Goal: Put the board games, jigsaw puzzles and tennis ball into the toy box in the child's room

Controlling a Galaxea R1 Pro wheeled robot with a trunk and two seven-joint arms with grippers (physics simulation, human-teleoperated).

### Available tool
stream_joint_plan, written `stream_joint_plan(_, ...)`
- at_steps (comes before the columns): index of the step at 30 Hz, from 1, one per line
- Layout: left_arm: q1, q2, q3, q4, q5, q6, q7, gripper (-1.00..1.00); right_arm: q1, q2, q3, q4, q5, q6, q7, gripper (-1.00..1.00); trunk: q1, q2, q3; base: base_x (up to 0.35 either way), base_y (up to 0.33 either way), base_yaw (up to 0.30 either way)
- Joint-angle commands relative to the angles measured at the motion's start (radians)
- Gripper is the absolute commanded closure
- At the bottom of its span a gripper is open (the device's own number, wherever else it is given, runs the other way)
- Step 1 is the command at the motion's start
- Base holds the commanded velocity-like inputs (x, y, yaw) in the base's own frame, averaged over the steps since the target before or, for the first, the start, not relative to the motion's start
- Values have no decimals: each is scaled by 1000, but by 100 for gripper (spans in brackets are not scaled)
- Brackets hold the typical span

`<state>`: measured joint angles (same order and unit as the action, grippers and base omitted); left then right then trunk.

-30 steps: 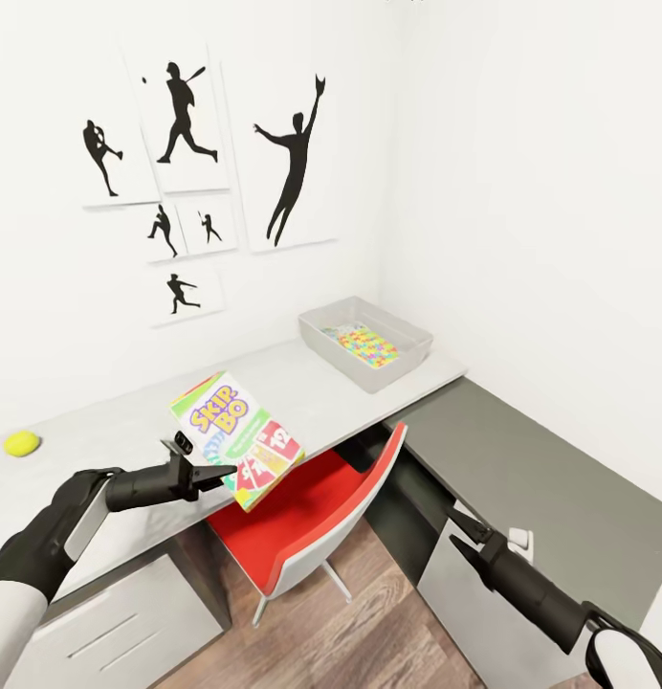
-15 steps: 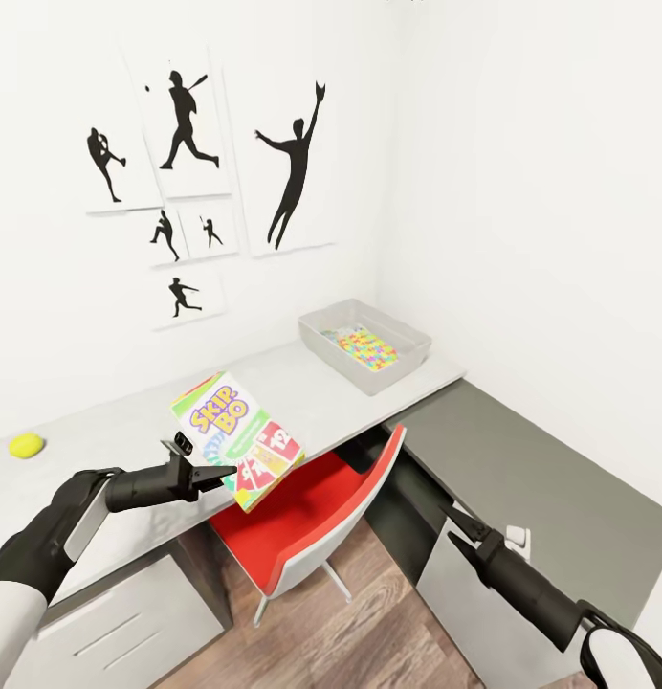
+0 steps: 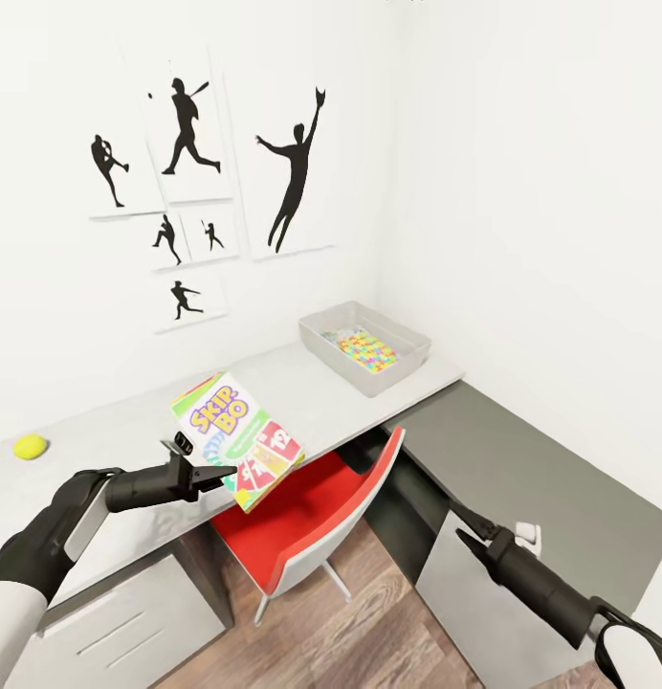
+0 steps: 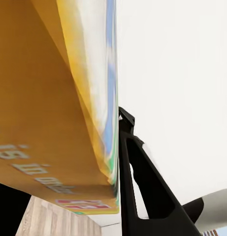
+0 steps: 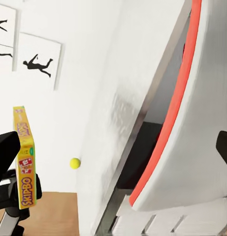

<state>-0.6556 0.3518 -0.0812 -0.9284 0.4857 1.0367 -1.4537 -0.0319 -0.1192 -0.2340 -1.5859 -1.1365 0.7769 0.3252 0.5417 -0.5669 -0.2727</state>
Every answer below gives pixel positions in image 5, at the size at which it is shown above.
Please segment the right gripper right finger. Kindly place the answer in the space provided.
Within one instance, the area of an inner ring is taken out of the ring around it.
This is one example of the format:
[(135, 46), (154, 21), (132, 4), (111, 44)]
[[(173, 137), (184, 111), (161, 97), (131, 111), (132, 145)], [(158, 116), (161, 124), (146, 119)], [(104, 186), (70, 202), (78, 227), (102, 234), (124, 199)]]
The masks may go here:
[(219, 132), (216, 142), (216, 149), (227, 164), (227, 132)]

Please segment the tennis ball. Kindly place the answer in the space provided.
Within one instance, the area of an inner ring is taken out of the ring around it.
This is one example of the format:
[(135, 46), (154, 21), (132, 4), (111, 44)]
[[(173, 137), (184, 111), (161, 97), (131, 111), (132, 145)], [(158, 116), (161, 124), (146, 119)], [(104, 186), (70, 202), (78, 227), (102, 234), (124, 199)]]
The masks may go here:
[(69, 163), (70, 163), (70, 167), (72, 167), (73, 169), (79, 168), (81, 164), (80, 159), (78, 158), (71, 159)]

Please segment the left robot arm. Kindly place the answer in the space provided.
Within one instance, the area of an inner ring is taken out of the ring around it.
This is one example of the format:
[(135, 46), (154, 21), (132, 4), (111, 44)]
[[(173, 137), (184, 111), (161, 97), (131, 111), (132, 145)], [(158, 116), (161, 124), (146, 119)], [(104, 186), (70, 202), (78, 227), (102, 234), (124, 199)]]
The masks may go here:
[[(29, 208), (19, 209), (17, 192), (16, 168), (9, 169), (2, 180), (8, 180), (8, 184), (0, 185), (0, 209), (5, 209), (0, 221), (0, 236), (22, 236), (24, 228), (18, 226), (18, 222), (30, 217)], [(36, 198), (42, 197), (41, 184), (36, 173)]]

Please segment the board game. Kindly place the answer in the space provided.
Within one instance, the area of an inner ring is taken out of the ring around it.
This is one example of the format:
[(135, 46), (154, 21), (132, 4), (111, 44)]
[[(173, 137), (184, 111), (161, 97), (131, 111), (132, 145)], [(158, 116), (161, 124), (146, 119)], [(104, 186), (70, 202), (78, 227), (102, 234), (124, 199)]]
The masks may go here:
[(36, 206), (35, 143), (24, 106), (13, 107), (13, 130), (18, 133), (21, 149), (15, 158), (19, 209)]

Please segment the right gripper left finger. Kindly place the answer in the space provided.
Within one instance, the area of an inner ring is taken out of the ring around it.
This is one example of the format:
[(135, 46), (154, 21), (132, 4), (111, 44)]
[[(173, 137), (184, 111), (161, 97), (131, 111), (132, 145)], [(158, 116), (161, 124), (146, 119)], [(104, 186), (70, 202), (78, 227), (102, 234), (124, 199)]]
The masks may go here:
[(0, 182), (9, 170), (12, 160), (16, 158), (20, 149), (19, 136), (15, 130), (0, 135)]

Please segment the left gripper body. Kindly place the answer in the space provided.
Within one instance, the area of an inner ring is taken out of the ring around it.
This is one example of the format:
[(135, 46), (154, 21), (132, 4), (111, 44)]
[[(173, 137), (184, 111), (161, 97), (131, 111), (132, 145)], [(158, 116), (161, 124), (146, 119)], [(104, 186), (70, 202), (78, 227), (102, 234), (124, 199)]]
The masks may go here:
[[(0, 185), (0, 209), (5, 209), (8, 212), (17, 214), (24, 211), (24, 209), (19, 209), (19, 201), (16, 201), (15, 198), (10, 198), (8, 195), (8, 184)], [(36, 198), (39, 199), (42, 197), (42, 190), (36, 192)]]

